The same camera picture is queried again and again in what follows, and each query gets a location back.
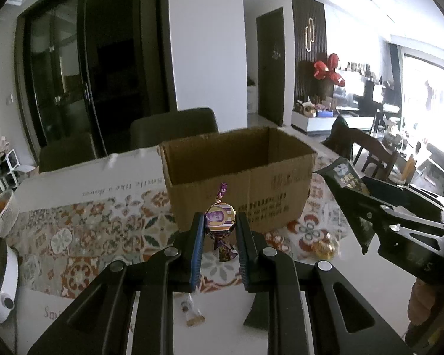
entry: open cardboard box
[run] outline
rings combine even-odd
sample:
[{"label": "open cardboard box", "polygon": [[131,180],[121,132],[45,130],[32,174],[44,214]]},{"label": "open cardboard box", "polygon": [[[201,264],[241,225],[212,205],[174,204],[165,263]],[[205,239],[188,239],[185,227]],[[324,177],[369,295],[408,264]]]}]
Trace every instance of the open cardboard box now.
[{"label": "open cardboard box", "polygon": [[268,232],[297,219],[309,196],[315,152],[294,136],[260,127],[160,144],[169,200],[181,231],[206,212],[220,184],[223,201],[246,212],[250,228]]}]

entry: chair back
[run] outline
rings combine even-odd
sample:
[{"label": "chair back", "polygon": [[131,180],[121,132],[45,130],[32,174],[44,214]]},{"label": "chair back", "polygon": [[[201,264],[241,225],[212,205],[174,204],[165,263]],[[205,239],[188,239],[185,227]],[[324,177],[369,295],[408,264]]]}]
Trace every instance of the chair back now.
[{"label": "chair back", "polygon": [[88,132],[53,141],[41,148],[40,173],[73,166],[97,159],[97,153]]},{"label": "chair back", "polygon": [[131,149],[148,148],[163,141],[218,132],[210,108],[161,113],[135,120],[130,126]]},{"label": "chair back", "polygon": [[398,151],[390,152],[376,138],[355,128],[349,129],[349,136],[352,145],[358,144],[369,152],[362,172],[365,172],[369,164],[375,164],[376,168],[372,177],[386,181],[398,159]]},{"label": "chair back", "polygon": [[337,116],[330,129],[329,137],[322,144],[339,156],[352,161],[352,143],[349,137],[349,127],[342,116]]}]

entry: dark door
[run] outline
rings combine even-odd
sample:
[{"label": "dark door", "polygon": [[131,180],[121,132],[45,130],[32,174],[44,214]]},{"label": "dark door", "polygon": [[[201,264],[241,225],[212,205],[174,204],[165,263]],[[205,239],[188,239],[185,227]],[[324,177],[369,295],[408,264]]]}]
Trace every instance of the dark door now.
[{"label": "dark door", "polygon": [[[85,73],[79,56],[82,0],[64,0],[34,17],[30,61],[40,145],[78,133],[94,133]],[[99,138],[95,139],[98,149]]]},{"label": "dark door", "polygon": [[258,114],[281,126],[284,109],[283,8],[257,18]]},{"label": "dark door", "polygon": [[130,149],[136,119],[168,111],[158,0],[86,0],[92,103],[108,153]]}]

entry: person's hand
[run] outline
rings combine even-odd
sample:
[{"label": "person's hand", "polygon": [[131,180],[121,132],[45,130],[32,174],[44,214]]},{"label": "person's hand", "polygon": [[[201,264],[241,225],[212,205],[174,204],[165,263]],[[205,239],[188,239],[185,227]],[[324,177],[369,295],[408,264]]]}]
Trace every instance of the person's hand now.
[{"label": "person's hand", "polygon": [[431,315],[431,308],[436,302],[436,291],[429,284],[416,279],[411,289],[408,304],[408,318],[415,326],[422,325]]}]

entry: gold candy wrapper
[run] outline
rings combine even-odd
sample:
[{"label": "gold candy wrapper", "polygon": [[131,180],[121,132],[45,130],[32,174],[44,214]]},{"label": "gold candy wrapper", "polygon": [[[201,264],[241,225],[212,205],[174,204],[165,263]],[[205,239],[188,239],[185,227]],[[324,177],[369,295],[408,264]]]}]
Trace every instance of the gold candy wrapper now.
[{"label": "gold candy wrapper", "polygon": [[205,322],[204,315],[201,314],[190,293],[178,293],[176,294],[176,300],[186,318],[186,325],[188,327],[199,326]]},{"label": "gold candy wrapper", "polygon": [[339,241],[334,234],[328,232],[326,236],[311,245],[316,256],[323,260],[331,260],[339,251]]},{"label": "gold candy wrapper", "polygon": [[227,203],[222,202],[222,197],[227,192],[227,183],[222,183],[215,203],[210,206],[204,215],[204,229],[208,237],[214,240],[214,250],[219,250],[219,260],[227,262],[237,257],[238,253],[233,246],[224,239],[235,228],[235,210]]}]

